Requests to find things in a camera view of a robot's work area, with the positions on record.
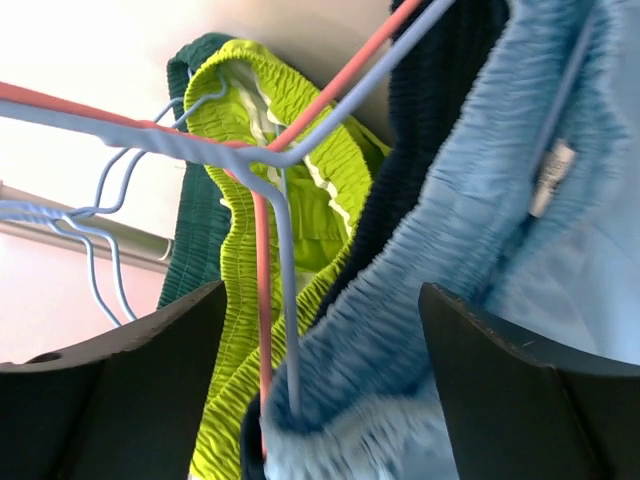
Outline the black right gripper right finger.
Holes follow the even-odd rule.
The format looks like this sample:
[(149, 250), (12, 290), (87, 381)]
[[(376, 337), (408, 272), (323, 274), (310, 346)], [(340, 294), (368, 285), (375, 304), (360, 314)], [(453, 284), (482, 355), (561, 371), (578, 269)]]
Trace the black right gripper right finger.
[(639, 368), (562, 345), (436, 284), (419, 309), (463, 479), (639, 477)]

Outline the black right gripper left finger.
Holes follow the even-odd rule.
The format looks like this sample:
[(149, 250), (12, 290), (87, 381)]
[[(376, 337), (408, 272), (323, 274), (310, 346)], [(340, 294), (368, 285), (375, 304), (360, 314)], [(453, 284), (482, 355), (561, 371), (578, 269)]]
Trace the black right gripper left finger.
[(209, 283), (87, 341), (1, 367), (5, 479), (184, 479), (227, 295)]

